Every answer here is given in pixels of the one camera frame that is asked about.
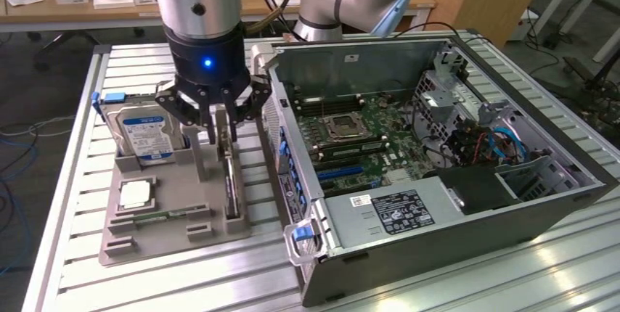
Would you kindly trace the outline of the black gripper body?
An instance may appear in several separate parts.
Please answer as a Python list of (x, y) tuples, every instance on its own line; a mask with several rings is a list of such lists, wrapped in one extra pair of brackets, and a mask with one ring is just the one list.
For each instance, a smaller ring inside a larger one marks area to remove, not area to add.
[(234, 29), (216, 38), (189, 38), (165, 26), (178, 74), (189, 82), (244, 91), (251, 83), (245, 65), (245, 29)]

